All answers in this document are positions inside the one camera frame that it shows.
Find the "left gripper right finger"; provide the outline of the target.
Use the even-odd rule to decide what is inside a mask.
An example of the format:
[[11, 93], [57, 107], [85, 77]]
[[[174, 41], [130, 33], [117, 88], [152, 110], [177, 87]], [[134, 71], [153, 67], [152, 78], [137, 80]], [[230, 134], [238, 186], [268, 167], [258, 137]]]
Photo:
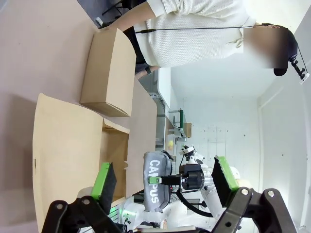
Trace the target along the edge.
[[212, 178], [225, 208], [213, 233], [236, 233], [243, 218], [253, 220], [260, 233], [295, 233], [296, 228], [281, 193], [274, 188], [262, 193], [239, 187], [225, 157], [214, 158]]

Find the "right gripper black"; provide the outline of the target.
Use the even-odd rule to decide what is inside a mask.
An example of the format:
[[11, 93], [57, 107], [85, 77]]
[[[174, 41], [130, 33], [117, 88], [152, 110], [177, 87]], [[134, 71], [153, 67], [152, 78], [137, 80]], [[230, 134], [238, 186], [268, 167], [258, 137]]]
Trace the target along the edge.
[[178, 185], [185, 190], [198, 190], [204, 185], [204, 174], [199, 164], [185, 164], [179, 167], [182, 176], [163, 176], [148, 178], [149, 184]]

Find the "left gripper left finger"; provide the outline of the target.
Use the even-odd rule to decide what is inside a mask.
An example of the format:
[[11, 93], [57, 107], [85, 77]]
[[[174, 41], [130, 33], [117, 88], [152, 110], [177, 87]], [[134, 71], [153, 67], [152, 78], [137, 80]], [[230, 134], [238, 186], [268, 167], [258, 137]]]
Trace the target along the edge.
[[76, 233], [91, 227], [96, 233], [120, 233], [121, 224], [108, 216], [116, 186], [112, 163], [103, 163], [89, 195], [77, 197], [69, 204], [53, 201], [45, 218], [46, 233]]

